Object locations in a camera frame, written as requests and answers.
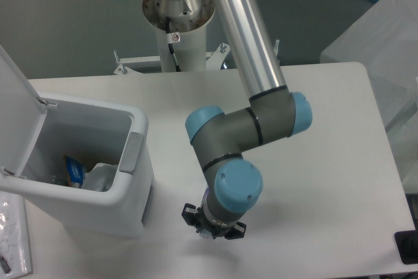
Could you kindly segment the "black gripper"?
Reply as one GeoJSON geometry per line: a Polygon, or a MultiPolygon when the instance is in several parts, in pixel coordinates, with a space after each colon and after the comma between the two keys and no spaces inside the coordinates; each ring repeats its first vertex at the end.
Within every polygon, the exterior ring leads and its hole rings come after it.
{"type": "MultiPolygon", "coordinates": [[[[199,211],[195,205],[186,203],[182,210],[182,218],[188,226],[193,226],[198,231],[199,211]]],[[[245,236],[246,224],[242,222],[224,223],[218,220],[212,222],[209,219],[208,221],[212,227],[213,239],[223,237],[227,240],[235,240],[245,236]]]]}

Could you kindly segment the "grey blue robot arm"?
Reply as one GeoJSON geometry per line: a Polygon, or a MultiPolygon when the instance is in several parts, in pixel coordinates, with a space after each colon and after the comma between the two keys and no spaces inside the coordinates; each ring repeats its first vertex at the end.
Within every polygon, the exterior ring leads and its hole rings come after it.
{"type": "Polygon", "coordinates": [[[185,204],[182,217],[202,237],[242,238],[241,217],[257,202],[263,179],[242,154],[291,137],[312,124],[306,97],[288,90],[256,0],[143,0],[157,33],[162,70],[206,66],[206,26],[219,12],[249,106],[224,113],[217,106],[193,111],[185,121],[206,179],[200,206],[185,204]]]}

